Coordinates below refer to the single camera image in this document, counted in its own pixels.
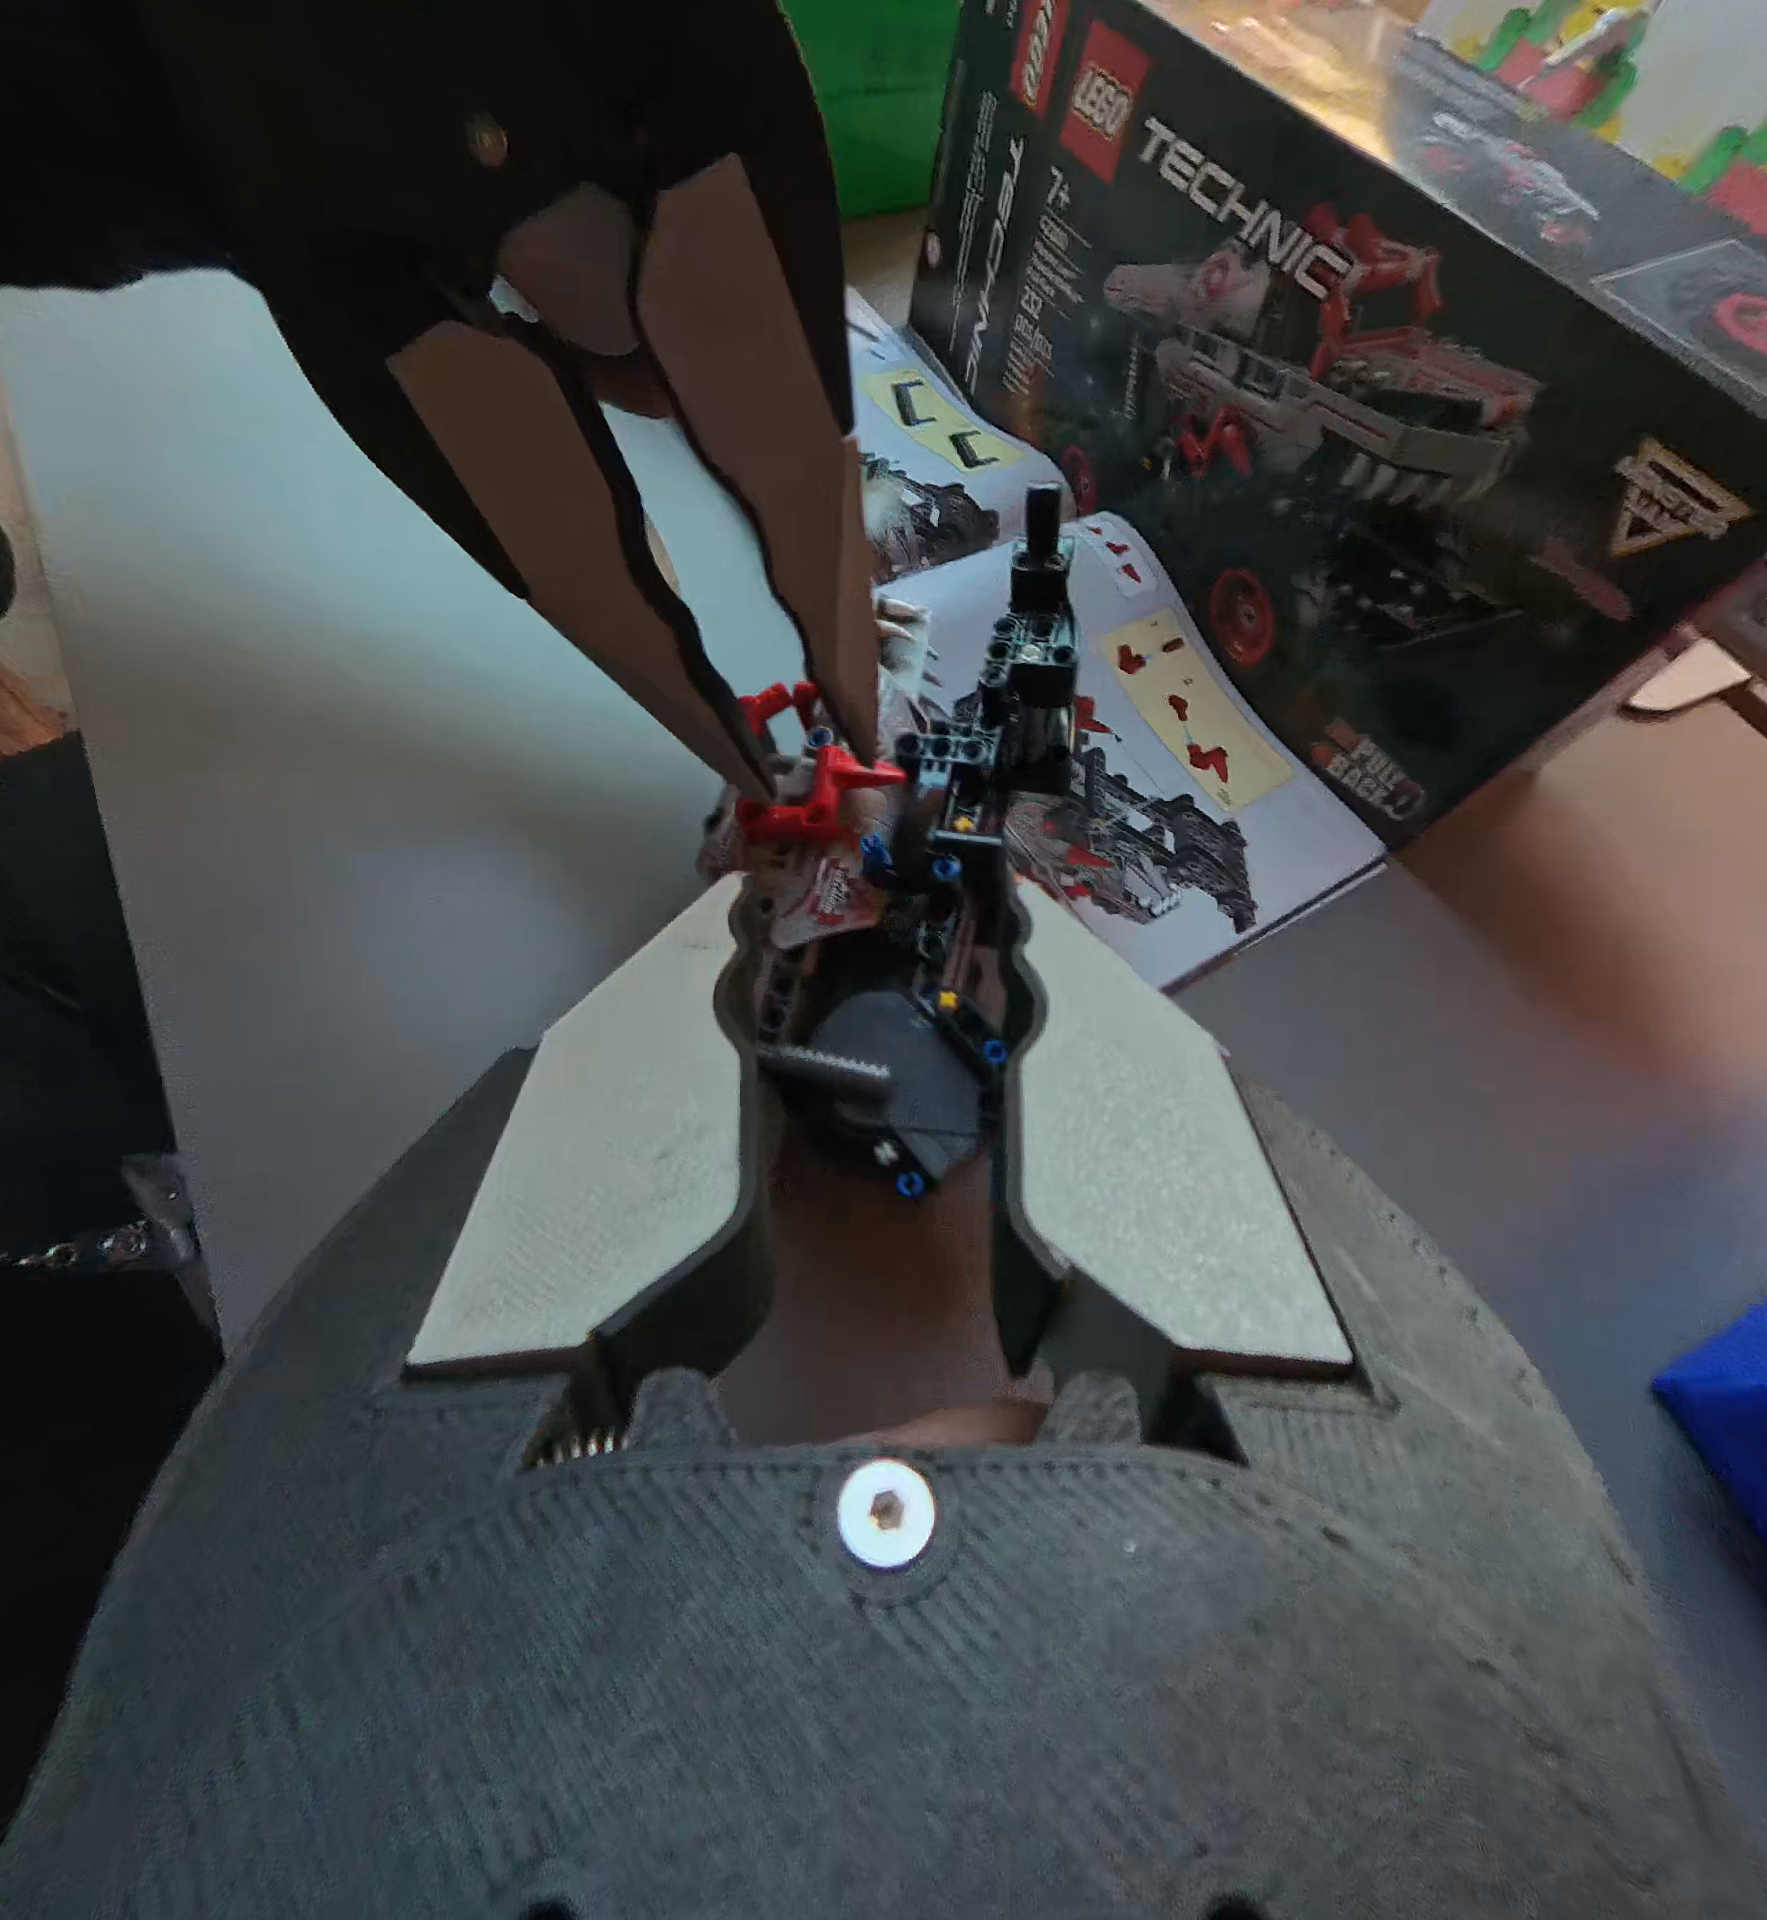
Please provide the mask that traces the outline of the clear badge holder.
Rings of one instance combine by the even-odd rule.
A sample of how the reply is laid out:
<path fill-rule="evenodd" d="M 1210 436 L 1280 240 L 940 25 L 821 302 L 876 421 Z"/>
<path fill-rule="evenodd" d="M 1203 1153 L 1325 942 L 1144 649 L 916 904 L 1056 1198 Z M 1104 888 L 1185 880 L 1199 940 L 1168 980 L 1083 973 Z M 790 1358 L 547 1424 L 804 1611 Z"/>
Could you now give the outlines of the clear badge holder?
<path fill-rule="evenodd" d="M 201 1266 L 201 1239 L 179 1158 L 167 1153 L 128 1155 L 122 1184 L 151 1233 L 151 1261 L 176 1278 Z"/>

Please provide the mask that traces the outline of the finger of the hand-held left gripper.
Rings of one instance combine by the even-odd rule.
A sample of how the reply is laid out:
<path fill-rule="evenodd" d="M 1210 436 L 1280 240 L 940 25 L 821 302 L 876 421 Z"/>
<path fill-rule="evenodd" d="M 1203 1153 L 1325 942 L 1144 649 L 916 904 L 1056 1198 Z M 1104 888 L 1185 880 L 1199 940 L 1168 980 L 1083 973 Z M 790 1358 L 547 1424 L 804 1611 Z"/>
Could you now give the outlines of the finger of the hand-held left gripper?
<path fill-rule="evenodd" d="M 876 751 L 879 639 L 860 454 L 741 157 L 718 157 L 658 196 L 634 320 L 683 436 L 750 524 L 830 721 L 855 751 Z"/>
<path fill-rule="evenodd" d="M 582 385 L 521 341 L 451 320 L 388 367 L 533 611 L 739 795 L 765 798 L 765 758 Z"/>

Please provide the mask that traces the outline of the green plastic bin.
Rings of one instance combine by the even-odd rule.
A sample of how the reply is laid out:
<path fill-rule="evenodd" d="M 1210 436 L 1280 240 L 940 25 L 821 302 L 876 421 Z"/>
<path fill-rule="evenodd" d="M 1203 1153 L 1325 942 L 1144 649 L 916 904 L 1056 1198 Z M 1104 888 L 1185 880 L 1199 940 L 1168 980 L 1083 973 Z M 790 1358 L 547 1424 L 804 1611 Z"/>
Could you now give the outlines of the green plastic bin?
<path fill-rule="evenodd" d="M 927 205 L 960 3 L 785 3 L 847 224 Z"/>

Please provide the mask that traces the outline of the person's dark navy clothing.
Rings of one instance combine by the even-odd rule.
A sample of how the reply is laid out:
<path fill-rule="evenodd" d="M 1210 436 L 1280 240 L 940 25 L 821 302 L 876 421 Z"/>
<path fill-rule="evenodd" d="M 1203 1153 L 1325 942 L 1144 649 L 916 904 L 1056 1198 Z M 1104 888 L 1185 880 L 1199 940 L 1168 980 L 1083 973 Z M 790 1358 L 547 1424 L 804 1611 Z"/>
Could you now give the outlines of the person's dark navy clothing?
<path fill-rule="evenodd" d="M 140 1222 L 120 1163 L 175 1155 L 80 733 L 0 761 L 0 1249 Z M 0 1278 L 0 1839 L 109 1566 L 213 1378 L 165 1268 Z"/>

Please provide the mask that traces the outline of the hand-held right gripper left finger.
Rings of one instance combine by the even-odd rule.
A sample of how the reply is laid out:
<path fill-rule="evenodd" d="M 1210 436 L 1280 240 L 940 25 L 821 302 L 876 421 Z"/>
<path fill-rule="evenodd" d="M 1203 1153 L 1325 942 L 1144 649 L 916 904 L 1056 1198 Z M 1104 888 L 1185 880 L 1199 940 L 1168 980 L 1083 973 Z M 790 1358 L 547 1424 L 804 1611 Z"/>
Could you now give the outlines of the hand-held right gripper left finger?
<path fill-rule="evenodd" d="M 745 888 L 710 886 L 540 1040 L 414 1378 L 714 1376 L 773 1297 Z"/>

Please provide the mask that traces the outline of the lego instruction booklet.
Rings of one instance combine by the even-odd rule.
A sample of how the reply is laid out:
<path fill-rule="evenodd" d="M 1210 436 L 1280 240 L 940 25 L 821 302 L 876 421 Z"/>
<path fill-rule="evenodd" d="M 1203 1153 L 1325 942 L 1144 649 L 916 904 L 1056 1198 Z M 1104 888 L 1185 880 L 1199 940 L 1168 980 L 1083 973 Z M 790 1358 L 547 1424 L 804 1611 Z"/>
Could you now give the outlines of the lego instruction booklet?
<path fill-rule="evenodd" d="M 845 318 L 892 742 L 965 718 L 1006 613 L 1026 495 L 1069 484 L 971 413 L 856 291 Z M 1133 528 L 1066 515 L 1063 550 L 1080 642 L 1070 790 L 1016 808 L 1012 858 L 1176 992 L 1373 876 L 1384 848 L 1231 690 Z"/>

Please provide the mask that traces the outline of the black lego set box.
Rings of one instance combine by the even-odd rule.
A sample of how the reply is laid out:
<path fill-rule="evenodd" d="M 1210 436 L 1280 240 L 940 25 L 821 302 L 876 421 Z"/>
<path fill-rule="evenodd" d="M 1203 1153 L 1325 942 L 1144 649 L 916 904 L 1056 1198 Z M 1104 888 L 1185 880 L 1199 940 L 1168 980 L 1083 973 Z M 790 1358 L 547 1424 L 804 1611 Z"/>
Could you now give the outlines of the black lego set box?
<path fill-rule="evenodd" d="M 1661 5 L 963 5 L 910 323 L 1391 843 L 1767 561 L 1767 107 Z"/>

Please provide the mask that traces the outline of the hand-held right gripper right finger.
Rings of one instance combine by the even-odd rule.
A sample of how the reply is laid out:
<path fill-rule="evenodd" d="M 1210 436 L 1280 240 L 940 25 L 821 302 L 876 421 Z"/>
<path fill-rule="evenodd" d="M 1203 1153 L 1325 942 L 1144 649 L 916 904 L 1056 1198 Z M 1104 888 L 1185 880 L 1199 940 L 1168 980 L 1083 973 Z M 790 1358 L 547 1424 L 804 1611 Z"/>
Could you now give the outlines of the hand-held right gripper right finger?
<path fill-rule="evenodd" d="M 1355 1352 L 1217 1040 L 1009 890 L 991 1311 L 1013 1375 L 1345 1381 Z"/>

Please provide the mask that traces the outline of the person's left forearm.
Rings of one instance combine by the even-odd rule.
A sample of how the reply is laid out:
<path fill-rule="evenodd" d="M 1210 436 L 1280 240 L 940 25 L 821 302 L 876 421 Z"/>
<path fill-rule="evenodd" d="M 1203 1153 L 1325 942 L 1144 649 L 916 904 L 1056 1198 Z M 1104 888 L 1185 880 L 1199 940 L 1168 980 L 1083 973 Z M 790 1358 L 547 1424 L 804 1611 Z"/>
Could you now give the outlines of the person's left forearm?
<path fill-rule="evenodd" d="M 112 291 L 234 261 L 140 6 L 0 3 L 0 288 Z"/>

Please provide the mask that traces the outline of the black badge reel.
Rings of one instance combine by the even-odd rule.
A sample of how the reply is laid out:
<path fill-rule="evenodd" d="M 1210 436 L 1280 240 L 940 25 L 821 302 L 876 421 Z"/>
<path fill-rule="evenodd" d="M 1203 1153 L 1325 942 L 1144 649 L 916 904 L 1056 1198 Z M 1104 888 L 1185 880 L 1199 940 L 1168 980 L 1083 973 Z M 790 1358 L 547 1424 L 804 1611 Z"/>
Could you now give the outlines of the black badge reel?
<path fill-rule="evenodd" d="M 151 1226 L 131 1222 L 106 1233 L 65 1237 L 45 1245 L 4 1247 L 0 1249 L 0 1278 L 54 1282 L 118 1276 L 158 1266 L 165 1253 L 167 1247 Z"/>

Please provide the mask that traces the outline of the person's left hand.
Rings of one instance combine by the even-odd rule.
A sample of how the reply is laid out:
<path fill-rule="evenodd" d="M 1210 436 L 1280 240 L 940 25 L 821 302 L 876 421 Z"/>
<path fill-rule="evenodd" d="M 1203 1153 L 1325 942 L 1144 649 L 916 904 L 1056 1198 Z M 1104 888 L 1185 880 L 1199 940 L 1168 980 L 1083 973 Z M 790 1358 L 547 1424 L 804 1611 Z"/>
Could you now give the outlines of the person's left hand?
<path fill-rule="evenodd" d="M 582 182 L 513 226 L 495 265 L 513 297 L 559 341 L 601 404 L 633 417 L 668 419 L 671 400 L 629 306 L 634 253 L 629 204 Z"/>

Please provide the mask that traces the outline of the grey dinosaur lego model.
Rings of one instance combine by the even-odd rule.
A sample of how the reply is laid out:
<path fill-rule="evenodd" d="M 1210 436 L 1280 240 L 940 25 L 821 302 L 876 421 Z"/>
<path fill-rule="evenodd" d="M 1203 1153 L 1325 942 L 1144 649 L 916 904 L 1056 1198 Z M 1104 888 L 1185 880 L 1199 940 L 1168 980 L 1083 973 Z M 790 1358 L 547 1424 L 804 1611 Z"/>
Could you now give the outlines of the grey dinosaur lego model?
<path fill-rule="evenodd" d="M 899 765 L 903 786 L 845 795 L 824 848 L 746 848 L 743 797 L 707 825 L 707 855 L 745 876 L 759 1079 L 801 1131 L 867 1156 L 906 1198 L 973 1163 L 1000 1120 L 1013 816 L 1069 795 L 1077 746 L 1083 649 L 1063 507 L 1063 486 L 1027 488 L 1008 605 L 956 714 L 899 706 L 903 728 L 874 756 L 824 703 L 810 736 L 784 714 L 754 737 L 773 775 L 773 797 L 754 801 L 810 798 L 828 744 Z"/>

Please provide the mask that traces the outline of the person's right hand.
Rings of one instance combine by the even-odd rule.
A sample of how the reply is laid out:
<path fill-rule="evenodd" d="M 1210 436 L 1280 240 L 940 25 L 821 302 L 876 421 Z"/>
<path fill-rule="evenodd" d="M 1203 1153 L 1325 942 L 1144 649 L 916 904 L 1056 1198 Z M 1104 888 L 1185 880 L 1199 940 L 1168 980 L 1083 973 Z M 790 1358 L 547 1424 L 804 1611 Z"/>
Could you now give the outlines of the person's right hand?
<path fill-rule="evenodd" d="M 895 1427 L 876 1427 L 849 1435 L 851 1445 L 883 1454 L 1021 1447 L 1039 1440 L 1051 1406 L 1029 1398 L 996 1398 L 920 1413 Z"/>

